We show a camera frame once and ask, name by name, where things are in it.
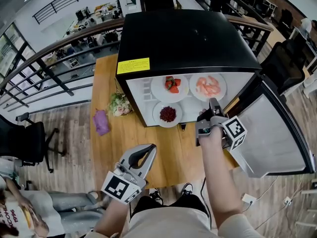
black pants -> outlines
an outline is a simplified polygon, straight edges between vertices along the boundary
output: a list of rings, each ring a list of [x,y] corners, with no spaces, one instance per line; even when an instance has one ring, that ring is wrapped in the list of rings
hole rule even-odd
[[[149,196],[143,196],[140,198],[137,206],[134,209],[132,217],[134,214],[138,212],[142,212],[144,210],[153,209],[153,208],[162,208],[162,207],[185,207],[185,208],[193,208],[200,210],[208,216],[205,206],[201,202],[198,196],[196,195],[182,195],[175,203],[167,206],[161,205],[156,202],[154,199]]]

black refrigerator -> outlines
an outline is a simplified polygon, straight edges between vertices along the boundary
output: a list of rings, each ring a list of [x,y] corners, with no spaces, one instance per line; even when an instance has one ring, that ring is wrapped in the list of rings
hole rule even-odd
[[[217,94],[229,117],[238,116],[248,130],[244,143],[231,152],[248,176],[315,172],[299,126],[261,70],[222,13],[162,10],[125,18],[116,80],[143,126],[167,125],[156,113],[167,105],[177,107],[177,123],[194,122]]]

plate of shrimp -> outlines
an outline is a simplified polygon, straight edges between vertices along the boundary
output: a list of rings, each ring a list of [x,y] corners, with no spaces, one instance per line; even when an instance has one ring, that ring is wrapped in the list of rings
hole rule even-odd
[[[201,101],[208,101],[210,98],[219,101],[227,91],[227,84],[220,74],[198,73],[190,78],[189,89]]]

purple cloth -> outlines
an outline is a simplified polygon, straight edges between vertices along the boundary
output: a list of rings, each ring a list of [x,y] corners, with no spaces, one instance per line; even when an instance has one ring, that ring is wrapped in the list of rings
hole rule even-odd
[[[108,119],[104,110],[96,110],[96,113],[93,116],[93,121],[96,127],[96,132],[98,132],[100,136],[110,132]]]

yellow sticker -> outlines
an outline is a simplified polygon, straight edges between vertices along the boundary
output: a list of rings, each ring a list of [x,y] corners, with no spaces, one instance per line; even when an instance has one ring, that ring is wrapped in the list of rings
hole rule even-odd
[[[150,69],[150,58],[141,58],[129,61],[118,62],[117,74]]]

